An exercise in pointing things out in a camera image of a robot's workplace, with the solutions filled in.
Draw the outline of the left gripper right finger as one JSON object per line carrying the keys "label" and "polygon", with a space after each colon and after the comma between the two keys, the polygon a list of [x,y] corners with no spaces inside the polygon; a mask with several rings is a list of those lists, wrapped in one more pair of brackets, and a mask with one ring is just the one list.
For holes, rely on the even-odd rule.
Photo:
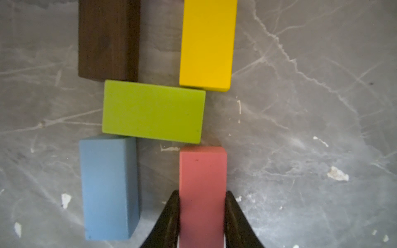
{"label": "left gripper right finger", "polygon": [[231,191],[225,198],[224,234],[227,248],[264,248]]}

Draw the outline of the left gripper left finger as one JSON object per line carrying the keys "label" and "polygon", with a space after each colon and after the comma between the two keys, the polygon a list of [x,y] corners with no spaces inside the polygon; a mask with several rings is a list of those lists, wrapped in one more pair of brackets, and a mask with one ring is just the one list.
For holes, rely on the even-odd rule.
{"label": "left gripper left finger", "polygon": [[179,236],[179,219],[179,191],[175,190],[141,248],[176,248]]}

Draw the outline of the light blue block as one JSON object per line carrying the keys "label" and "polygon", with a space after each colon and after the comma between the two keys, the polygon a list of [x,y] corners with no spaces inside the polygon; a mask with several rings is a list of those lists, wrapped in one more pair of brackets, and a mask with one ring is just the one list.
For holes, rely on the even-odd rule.
{"label": "light blue block", "polygon": [[79,151],[86,239],[130,239],[140,219],[136,139],[101,134]]}

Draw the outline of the pink block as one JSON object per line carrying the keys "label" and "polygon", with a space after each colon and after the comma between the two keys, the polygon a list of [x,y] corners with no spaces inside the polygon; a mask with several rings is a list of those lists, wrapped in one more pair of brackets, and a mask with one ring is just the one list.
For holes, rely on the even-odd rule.
{"label": "pink block", "polygon": [[179,153],[181,248],[222,248],[227,152],[223,147],[184,147]]}

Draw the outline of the green block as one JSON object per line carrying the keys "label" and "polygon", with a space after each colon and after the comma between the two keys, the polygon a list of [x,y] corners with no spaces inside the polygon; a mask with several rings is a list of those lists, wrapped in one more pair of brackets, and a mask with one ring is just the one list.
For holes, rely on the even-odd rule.
{"label": "green block", "polygon": [[106,80],[102,131],[199,144],[205,99],[203,90]]}

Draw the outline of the yellow block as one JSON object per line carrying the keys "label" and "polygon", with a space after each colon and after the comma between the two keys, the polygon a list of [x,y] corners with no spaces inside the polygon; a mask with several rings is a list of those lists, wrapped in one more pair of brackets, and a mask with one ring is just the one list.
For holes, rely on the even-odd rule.
{"label": "yellow block", "polygon": [[237,1],[184,2],[179,84],[206,91],[231,87]]}

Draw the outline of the dark brown block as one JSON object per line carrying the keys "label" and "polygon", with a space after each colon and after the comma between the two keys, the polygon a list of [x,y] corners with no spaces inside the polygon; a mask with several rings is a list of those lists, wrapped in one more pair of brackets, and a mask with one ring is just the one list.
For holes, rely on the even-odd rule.
{"label": "dark brown block", "polygon": [[79,1],[79,77],[138,80],[140,11],[140,0]]}

